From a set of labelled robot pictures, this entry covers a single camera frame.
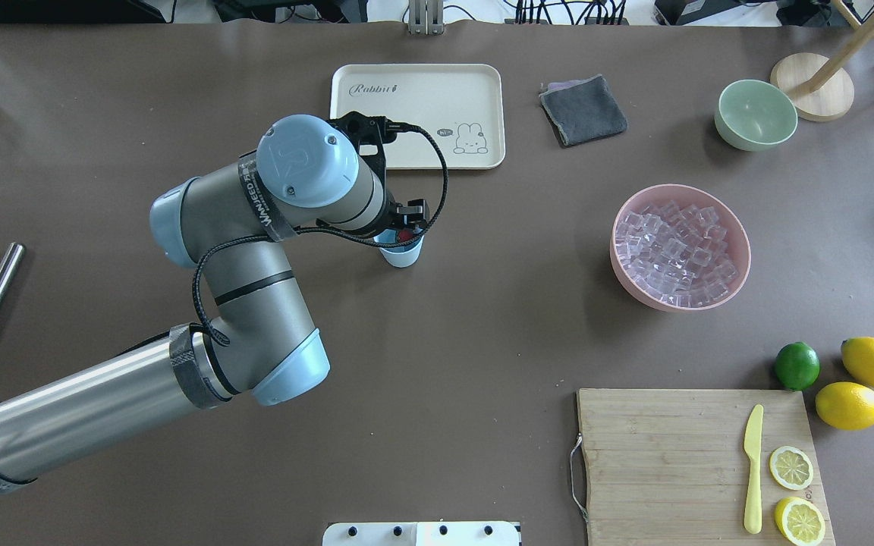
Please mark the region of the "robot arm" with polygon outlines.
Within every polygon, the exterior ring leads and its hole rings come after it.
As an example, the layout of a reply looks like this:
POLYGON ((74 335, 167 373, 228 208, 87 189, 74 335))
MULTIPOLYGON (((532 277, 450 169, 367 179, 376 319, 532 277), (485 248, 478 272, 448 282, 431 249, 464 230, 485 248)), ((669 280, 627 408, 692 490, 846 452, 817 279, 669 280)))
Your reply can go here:
POLYGON ((190 318, 118 355, 0 400, 0 497, 42 475, 249 393, 264 406, 329 376, 318 326, 284 245, 326 234, 414 245, 446 204, 450 170, 413 122, 351 111, 288 115, 256 148, 150 207, 150 231, 190 270, 190 318))

